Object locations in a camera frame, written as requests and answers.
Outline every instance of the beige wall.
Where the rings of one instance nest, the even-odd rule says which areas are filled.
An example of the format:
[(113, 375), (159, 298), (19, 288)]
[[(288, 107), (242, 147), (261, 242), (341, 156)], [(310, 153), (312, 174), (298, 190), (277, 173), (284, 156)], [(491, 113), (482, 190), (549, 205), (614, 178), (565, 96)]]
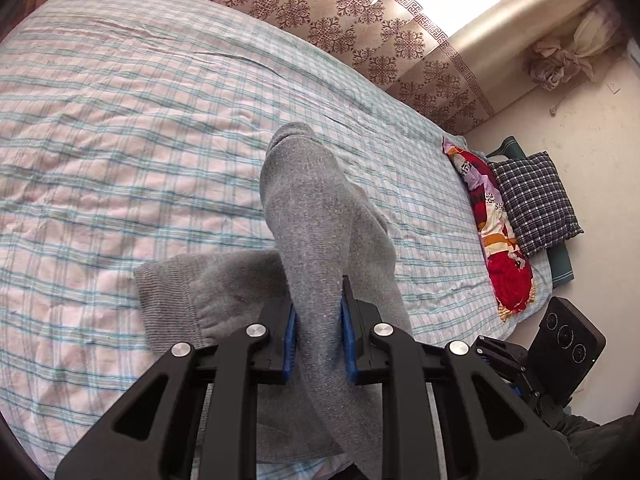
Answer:
[[(527, 154), (549, 152), (558, 168), (584, 234), (567, 242), (575, 279), (554, 294), (607, 338), (572, 408), (602, 423), (640, 401), (640, 80), (623, 59), (604, 83), (574, 89), (553, 118), (548, 110), (561, 93), (536, 89), (466, 139), (490, 152), (513, 135)], [(521, 323), (510, 340), (528, 346), (541, 316)]]

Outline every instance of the patterned curtain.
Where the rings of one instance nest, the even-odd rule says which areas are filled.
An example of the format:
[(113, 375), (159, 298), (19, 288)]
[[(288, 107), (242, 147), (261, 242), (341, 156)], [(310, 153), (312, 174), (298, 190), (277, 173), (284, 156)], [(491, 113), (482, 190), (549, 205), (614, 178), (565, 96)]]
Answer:
[[(44, 1), (25, 0), (12, 25)], [(449, 41), (415, 0), (209, 1), (314, 44), (449, 133), (463, 134), (497, 111), (455, 41)], [(577, 12), (582, 4), (571, 8)], [(532, 88), (525, 75), (519, 77), (525, 84), (515, 92), (509, 88), (506, 99), (502, 90), (494, 100), (500, 103), (498, 109)]]

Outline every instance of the bed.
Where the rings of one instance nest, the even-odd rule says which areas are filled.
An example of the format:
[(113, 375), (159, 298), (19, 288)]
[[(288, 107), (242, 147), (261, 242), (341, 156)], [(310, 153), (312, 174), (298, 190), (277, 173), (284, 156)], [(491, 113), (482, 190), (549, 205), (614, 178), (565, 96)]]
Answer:
[(446, 134), (329, 54), (203, 0), (50, 0), (0, 45), (0, 412), (47, 475), (153, 362), (132, 270), (274, 247), (258, 175), (289, 121), (387, 216), (417, 339), (546, 305), (543, 251), (500, 320)]

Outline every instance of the black and white checkered pillow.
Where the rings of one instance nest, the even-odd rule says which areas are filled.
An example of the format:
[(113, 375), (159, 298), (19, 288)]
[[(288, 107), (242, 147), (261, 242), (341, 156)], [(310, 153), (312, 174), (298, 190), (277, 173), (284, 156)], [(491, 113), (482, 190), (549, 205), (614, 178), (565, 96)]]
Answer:
[(490, 165), (522, 254), (533, 256), (583, 232), (547, 152)]

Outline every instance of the metal pivot bolt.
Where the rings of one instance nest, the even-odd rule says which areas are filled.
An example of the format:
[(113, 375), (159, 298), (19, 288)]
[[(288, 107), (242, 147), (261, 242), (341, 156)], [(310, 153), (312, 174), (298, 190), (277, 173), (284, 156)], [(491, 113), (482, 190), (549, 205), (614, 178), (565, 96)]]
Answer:
[(464, 341), (452, 341), (449, 350), (455, 355), (464, 355), (469, 352), (469, 345)]
[(171, 353), (176, 357), (184, 357), (191, 352), (191, 346), (189, 343), (176, 343), (171, 347)]
[(373, 332), (380, 336), (388, 336), (392, 335), (394, 332), (394, 328), (389, 325), (389, 323), (378, 323), (375, 327), (373, 327)]
[(267, 333), (267, 327), (260, 323), (254, 323), (246, 328), (246, 334), (249, 337), (261, 337)]

